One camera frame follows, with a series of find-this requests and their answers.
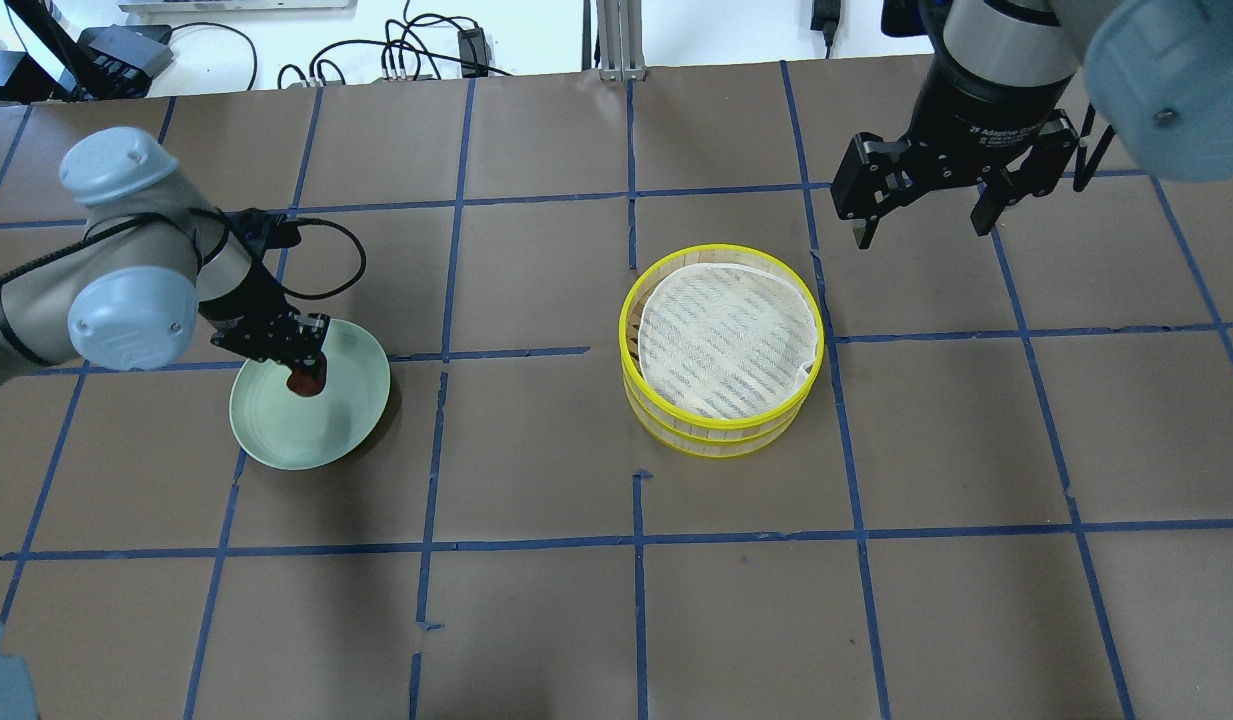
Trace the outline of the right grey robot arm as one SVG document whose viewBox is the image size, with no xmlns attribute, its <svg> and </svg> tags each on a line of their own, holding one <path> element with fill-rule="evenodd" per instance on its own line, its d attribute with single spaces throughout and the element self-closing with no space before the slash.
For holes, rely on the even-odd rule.
<svg viewBox="0 0 1233 720">
<path fill-rule="evenodd" d="M 980 187 L 974 232 L 1091 182 L 1113 141 L 1174 182 L 1233 178 L 1233 1 L 887 1 L 933 55 L 907 132 L 859 133 L 831 182 L 854 245 L 927 194 Z"/>
</svg>

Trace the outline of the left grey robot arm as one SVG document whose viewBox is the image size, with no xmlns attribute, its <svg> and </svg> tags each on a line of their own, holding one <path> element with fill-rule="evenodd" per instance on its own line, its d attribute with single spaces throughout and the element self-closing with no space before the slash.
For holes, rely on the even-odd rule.
<svg viewBox="0 0 1233 720">
<path fill-rule="evenodd" d="M 81 240 L 0 272 L 0 387 L 76 358 L 122 372 L 171 364 L 203 318 L 215 346 L 287 369 L 290 392 L 326 388 L 330 319 L 296 309 L 264 263 L 298 243 L 296 219 L 215 208 L 129 126 L 78 141 L 59 178 L 88 223 Z"/>
</svg>

